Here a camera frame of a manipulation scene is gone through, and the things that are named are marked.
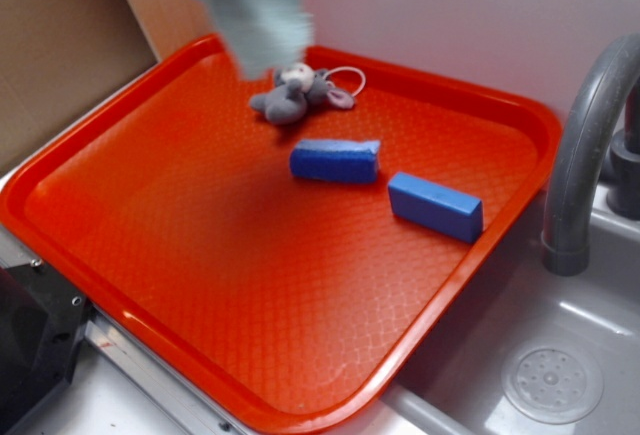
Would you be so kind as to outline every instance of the gray sink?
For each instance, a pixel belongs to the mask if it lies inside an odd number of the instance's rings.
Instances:
[[[459,424],[428,433],[640,433],[640,224],[595,210],[588,270],[560,277],[542,219],[539,198],[397,377]]]

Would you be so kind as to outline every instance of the blue block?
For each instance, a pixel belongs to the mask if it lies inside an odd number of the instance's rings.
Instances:
[[[291,152],[296,177],[342,183],[372,183],[378,178],[379,141],[301,140]]]
[[[482,233],[482,200],[406,173],[389,182],[391,209],[399,217],[464,242]]]

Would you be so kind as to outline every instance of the orange tray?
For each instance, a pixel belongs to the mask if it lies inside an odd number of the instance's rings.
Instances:
[[[0,220],[255,430],[322,431],[366,406],[545,182],[543,106],[316,47],[367,75],[352,111],[275,127],[219,40],[184,48],[29,160]],[[338,73],[349,88],[358,80]],[[294,179],[301,138],[381,140],[379,180]],[[404,171],[484,204],[469,245],[392,215]]]

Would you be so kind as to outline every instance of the stuffed toy mouse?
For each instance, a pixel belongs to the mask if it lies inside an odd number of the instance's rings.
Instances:
[[[334,108],[348,110],[355,98],[328,80],[329,71],[314,71],[304,63],[294,63],[274,73],[275,88],[254,95],[249,105],[274,125],[297,122],[311,106],[328,102]]]

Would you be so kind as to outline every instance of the gray faucet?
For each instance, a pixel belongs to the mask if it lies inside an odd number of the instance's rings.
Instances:
[[[624,130],[613,135],[623,108]],[[607,203],[615,213],[638,220],[640,33],[621,37],[602,52],[571,107],[544,213],[542,261],[552,273],[576,275],[589,265],[589,220],[609,145],[616,183]]]

